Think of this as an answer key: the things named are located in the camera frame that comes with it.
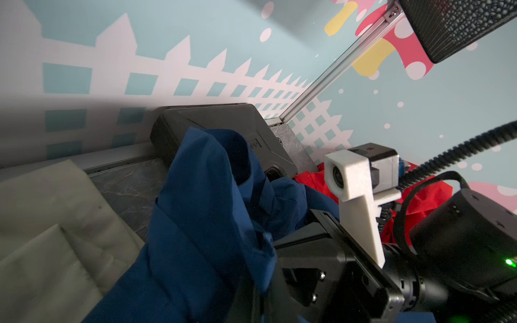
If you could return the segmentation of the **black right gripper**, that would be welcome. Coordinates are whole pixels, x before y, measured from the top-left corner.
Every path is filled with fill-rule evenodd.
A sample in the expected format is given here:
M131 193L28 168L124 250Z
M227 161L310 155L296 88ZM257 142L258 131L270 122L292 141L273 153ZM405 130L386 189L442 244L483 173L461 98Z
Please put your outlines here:
M269 289L249 273L238 288L239 322L395 322L405 298L329 213L278 240Z

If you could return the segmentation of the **navy blue jacket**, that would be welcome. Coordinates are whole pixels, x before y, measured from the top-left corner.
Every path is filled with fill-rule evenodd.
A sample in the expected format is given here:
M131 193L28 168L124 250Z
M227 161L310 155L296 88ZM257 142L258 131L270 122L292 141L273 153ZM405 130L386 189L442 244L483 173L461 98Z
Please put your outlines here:
M289 178L269 180L242 135L191 128L156 199L135 263L87 322L223 322L242 273L265 292L273 242L335 201Z

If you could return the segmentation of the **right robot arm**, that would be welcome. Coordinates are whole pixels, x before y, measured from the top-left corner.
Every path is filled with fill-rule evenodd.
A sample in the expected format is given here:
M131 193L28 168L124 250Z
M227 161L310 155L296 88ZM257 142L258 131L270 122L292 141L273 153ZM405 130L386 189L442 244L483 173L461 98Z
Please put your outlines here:
M332 215L275 245L261 295L244 278L229 322L515 322L516 216L463 189L411 231L411 254L382 247L378 266Z

